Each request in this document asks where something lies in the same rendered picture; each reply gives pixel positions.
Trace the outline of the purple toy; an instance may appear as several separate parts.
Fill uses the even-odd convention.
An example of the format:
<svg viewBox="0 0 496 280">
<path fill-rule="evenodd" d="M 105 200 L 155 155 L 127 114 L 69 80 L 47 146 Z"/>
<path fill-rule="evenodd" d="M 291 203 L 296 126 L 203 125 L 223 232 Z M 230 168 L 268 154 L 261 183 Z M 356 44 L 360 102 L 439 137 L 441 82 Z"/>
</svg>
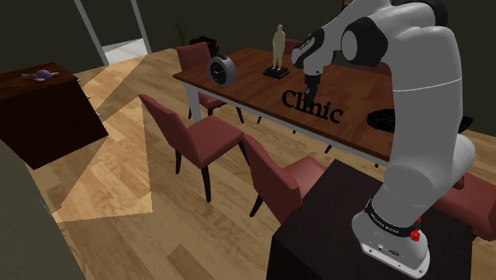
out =
<svg viewBox="0 0 496 280">
<path fill-rule="evenodd" d="M 34 80 L 34 81 L 46 81 L 50 80 L 55 76 L 58 76 L 59 72 L 50 72 L 45 69 L 38 70 L 36 73 L 31 73 L 31 74 L 22 74 L 21 77 L 29 80 Z"/>
</svg>

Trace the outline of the wooden dining table white frame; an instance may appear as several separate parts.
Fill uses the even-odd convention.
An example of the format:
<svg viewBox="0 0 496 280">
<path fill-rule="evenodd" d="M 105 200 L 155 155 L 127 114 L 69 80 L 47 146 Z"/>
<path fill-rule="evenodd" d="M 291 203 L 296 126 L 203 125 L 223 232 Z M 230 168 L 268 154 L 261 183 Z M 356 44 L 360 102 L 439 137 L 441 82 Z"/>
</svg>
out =
<svg viewBox="0 0 496 280">
<path fill-rule="evenodd" d="M 229 87 L 221 87 L 220 95 L 229 104 L 251 114 L 288 127 L 321 142 L 345 150 L 377 165 L 387 166 L 393 136 L 368 126 L 371 111 L 393 107 L 393 91 L 389 76 L 331 65 L 324 69 L 316 102 L 331 103 L 331 109 L 342 109 L 340 123 L 320 119 L 285 107 L 284 91 L 302 91 L 303 77 L 291 67 L 288 76 L 276 80 L 263 76 L 271 52 L 246 48 L 230 55 L 238 71 Z"/>
</svg>

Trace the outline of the black letter sign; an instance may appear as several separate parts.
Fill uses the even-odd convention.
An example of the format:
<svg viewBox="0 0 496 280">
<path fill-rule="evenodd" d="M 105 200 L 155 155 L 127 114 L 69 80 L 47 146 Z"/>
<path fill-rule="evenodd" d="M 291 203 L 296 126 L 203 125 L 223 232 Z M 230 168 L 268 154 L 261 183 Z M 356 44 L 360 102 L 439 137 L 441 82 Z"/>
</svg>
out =
<svg viewBox="0 0 496 280">
<path fill-rule="evenodd" d="M 281 102 L 285 107 L 315 116 L 320 119 L 330 120 L 333 123 L 340 123 L 339 117 L 343 115 L 342 109 L 331 109 L 331 103 L 321 104 L 312 102 L 305 103 L 304 94 L 298 91 L 287 90 L 282 93 Z"/>
</svg>

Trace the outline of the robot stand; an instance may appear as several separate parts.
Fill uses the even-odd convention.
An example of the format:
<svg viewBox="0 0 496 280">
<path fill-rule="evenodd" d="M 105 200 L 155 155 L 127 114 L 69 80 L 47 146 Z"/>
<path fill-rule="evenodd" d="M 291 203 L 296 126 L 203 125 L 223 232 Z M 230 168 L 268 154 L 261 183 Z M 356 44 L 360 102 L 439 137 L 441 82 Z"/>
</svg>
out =
<svg viewBox="0 0 496 280">
<path fill-rule="evenodd" d="M 334 160 L 272 238 L 266 280 L 415 280 L 362 252 L 351 220 L 381 182 Z M 471 280 L 471 226 L 435 208 L 421 217 L 431 260 L 419 280 Z"/>
</svg>

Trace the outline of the beige man figurine black base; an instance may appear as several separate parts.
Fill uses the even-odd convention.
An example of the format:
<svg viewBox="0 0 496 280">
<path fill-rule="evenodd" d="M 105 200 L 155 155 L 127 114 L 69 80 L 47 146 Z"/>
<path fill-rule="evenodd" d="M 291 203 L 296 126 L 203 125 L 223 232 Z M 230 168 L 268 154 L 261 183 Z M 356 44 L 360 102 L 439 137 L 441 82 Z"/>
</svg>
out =
<svg viewBox="0 0 496 280">
<path fill-rule="evenodd" d="M 282 24 L 277 26 L 277 31 L 273 35 L 272 44 L 273 65 L 264 71 L 264 75 L 279 80 L 289 74 L 289 70 L 282 66 L 285 52 L 285 32 L 283 31 Z"/>
</svg>

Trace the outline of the red upholstered chair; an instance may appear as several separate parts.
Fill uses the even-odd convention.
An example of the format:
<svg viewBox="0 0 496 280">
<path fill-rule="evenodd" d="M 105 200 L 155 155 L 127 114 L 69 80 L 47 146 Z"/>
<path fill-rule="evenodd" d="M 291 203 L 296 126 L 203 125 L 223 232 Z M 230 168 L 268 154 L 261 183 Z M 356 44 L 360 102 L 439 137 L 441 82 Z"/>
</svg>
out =
<svg viewBox="0 0 496 280">
<path fill-rule="evenodd" d="M 279 223 L 303 204 L 312 186 L 326 171 L 315 158 L 307 156 L 280 167 L 252 136 L 242 137 L 254 189 L 258 196 L 250 212 L 254 216 L 266 204 Z"/>
<path fill-rule="evenodd" d="M 300 50 L 301 44 L 302 44 L 302 41 L 293 40 L 293 39 L 286 39 L 285 40 L 284 54 L 291 56 L 293 54 L 294 49 L 297 49 L 299 53 L 302 53 L 302 51 Z"/>
<path fill-rule="evenodd" d="M 244 132 L 210 115 L 205 119 L 185 126 L 179 115 L 154 98 L 140 94 L 140 100 L 153 117 L 168 144 L 174 148 L 176 155 L 175 172 L 180 172 L 181 160 L 187 158 L 201 170 L 206 201 L 211 201 L 211 181 L 208 166 L 231 148 L 238 146 L 246 155 L 242 142 Z"/>
<path fill-rule="evenodd" d="M 433 207 L 473 227 L 473 234 L 496 240 L 496 185 L 471 173 L 463 176 L 462 189 L 451 188 Z"/>
<path fill-rule="evenodd" d="M 201 120 L 200 106 L 207 109 L 209 115 L 213 110 L 228 103 L 220 95 L 222 87 L 211 81 L 207 71 L 208 61 L 212 58 L 206 42 L 180 46 L 177 49 L 181 72 L 173 77 L 184 83 L 188 98 L 188 117 L 196 122 Z"/>
</svg>

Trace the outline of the white door frame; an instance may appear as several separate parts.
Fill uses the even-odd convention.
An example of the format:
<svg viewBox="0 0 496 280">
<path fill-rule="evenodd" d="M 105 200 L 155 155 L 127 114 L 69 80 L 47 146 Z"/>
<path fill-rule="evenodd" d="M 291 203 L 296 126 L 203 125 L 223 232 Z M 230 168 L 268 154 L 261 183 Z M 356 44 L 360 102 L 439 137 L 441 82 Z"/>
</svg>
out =
<svg viewBox="0 0 496 280">
<path fill-rule="evenodd" d="M 137 0 L 129 0 L 129 1 L 133 8 L 134 16 L 136 18 L 138 28 L 140 30 L 141 39 L 137 39 L 134 41 L 127 41 L 123 43 L 117 43 L 117 44 L 113 44 L 110 48 L 108 48 L 107 46 L 104 48 L 100 44 L 98 36 L 91 24 L 91 20 L 87 16 L 87 12 L 83 7 L 83 3 L 81 2 L 81 0 L 74 0 L 74 3 L 76 5 L 77 10 L 79 11 L 83 23 L 85 24 L 87 31 L 89 32 L 90 38 L 92 39 L 96 47 L 96 50 L 105 66 L 108 66 L 109 64 L 122 62 L 124 60 L 130 60 L 140 56 L 146 56 L 153 52 L 150 47 L 147 33 L 145 31 L 145 25 L 141 17 L 141 12 L 138 7 L 138 2 Z"/>
</svg>

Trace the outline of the dark wooden chest of drawers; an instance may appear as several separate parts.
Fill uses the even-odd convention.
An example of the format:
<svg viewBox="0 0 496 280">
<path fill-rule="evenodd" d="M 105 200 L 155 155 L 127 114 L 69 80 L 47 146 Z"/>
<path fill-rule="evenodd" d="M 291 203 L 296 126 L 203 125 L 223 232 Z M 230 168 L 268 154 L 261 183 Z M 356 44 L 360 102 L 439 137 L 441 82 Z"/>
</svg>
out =
<svg viewBox="0 0 496 280">
<path fill-rule="evenodd" d="M 22 78 L 45 69 L 46 81 Z M 78 78 L 53 62 L 0 74 L 0 139 L 31 169 L 108 135 Z"/>
</svg>

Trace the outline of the grey round clock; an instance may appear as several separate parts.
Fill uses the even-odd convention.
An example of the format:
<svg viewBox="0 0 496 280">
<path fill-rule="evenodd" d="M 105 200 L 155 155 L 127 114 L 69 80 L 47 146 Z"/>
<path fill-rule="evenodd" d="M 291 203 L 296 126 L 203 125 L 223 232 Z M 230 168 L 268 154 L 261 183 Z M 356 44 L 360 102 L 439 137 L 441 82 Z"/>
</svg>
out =
<svg viewBox="0 0 496 280">
<path fill-rule="evenodd" d="M 208 61 L 207 71 L 211 81 L 223 87 L 231 86 L 237 78 L 233 60 L 223 54 L 213 56 Z"/>
</svg>

